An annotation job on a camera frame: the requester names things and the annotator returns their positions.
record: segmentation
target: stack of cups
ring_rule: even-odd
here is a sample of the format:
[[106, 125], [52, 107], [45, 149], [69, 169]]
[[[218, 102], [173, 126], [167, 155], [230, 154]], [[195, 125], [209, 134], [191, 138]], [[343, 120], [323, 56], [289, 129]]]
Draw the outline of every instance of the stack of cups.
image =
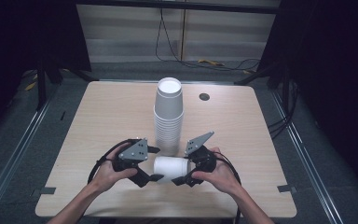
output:
[[179, 150], [184, 115], [182, 84], [173, 77], [158, 83], [154, 106], [156, 144], [163, 156], [175, 156]]

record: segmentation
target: person's right hand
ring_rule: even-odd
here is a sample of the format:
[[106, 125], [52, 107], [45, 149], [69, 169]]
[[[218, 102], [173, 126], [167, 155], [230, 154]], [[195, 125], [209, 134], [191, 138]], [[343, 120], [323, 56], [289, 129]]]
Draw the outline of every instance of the person's right hand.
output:
[[[220, 149], [218, 147], [214, 147], [209, 149], [214, 153], [217, 158], [222, 158], [219, 154]], [[232, 194], [238, 188], [241, 188], [241, 184], [237, 181], [231, 169], [223, 163], [222, 161], [217, 161], [216, 168], [211, 173], [206, 173], [202, 171], [194, 172], [191, 177], [195, 179], [205, 180], [214, 185], [218, 190]]]

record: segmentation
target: horizontal bar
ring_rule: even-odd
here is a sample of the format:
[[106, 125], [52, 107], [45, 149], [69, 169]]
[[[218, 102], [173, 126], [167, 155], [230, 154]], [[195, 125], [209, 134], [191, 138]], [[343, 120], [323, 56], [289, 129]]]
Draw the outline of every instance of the horizontal bar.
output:
[[289, 14], [294, 11], [281, 9], [278, 7], [250, 7], [239, 5], [207, 4], [193, 2], [176, 1], [150, 1], [150, 0], [75, 0], [79, 5], [94, 6], [118, 6], [118, 7], [155, 7], [173, 9], [192, 9], [204, 11], [227, 11], [227, 12], [247, 12], [259, 14]]

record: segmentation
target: wooden table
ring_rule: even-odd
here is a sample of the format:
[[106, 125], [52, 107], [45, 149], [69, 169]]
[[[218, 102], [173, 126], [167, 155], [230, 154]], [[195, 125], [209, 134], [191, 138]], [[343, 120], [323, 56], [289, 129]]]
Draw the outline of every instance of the wooden table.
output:
[[[110, 147], [135, 137], [155, 145], [154, 113], [157, 83], [91, 82], [83, 96], [36, 213], [55, 216], [87, 184], [91, 168]], [[202, 101], [201, 93], [210, 95]], [[242, 185], [270, 217], [296, 215], [282, 167], [267, 125], [250, 87], [183, 84], [185, 116], [179, 157], [186, 141], [214, 131], [206, 147], [220, 147], [240, 174]], [[153, 174], [155, 156], [140, 164]], [[188, 185], [150, 182], [140, 189], [129, 179], [118, 181], [86, 212], [93, 217], [235, 217], [237, 205], [225, 193], [204, 182]]]

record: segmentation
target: metal bracket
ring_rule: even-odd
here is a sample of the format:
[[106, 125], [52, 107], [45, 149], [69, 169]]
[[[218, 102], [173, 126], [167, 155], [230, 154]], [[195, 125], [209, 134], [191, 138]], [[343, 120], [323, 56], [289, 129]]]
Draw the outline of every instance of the metal bracket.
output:
[[214, 131], [208, 132], [187, 142], [185, 154], [189, 155], [198, 150], [214, 134]]
[[147, 139], [141, 139], [118, 155], [122, 160], [147, 161]]

